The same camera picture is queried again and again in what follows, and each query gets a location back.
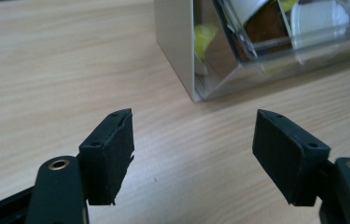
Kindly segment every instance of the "wood grain surface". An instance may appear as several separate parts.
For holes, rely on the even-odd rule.
[[[350,65],[193,103],[156,43],[152,0],[0,2],[0,200],[133,109],[135,159],[98,223],[319,223],[254,158],[258,108],[350,157]]]

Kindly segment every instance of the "wooden table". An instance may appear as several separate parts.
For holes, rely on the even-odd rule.
[[[348,66],[193,103],[156,43],[152,0],[0,3],[0,200],[127,107],[135,159],[92,224],[319,223],[320,202],[287,205],[254,158],[258,108],[327,143],[331,161],[350,157]]]

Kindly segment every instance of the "white object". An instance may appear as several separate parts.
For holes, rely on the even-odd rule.
[[[230,0],[239,22],[245,24],[268,0]]]
[[[343,36],[346,28],[334,29],[349,22],[349,16],[334,0],[294,5],[291,9],[293,48],[300,49]]]

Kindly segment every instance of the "yellow object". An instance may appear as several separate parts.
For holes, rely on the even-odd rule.
[[[290,11],[294,4],[296,4],[298,2],[298,0],[280,0],[280,3],[282,4],[282,9],[285,12]]]
[[[204,60],[204,52],[209,47],[210,42],[215,38],[218,27],[213,24],[201,24],[194,28],[194,50],[195,55]]]

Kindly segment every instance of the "clear plastic box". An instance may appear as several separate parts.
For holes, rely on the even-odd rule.
[[[155,10],[157,39],[195,101],[350,62],[350,0],[155,0]]]

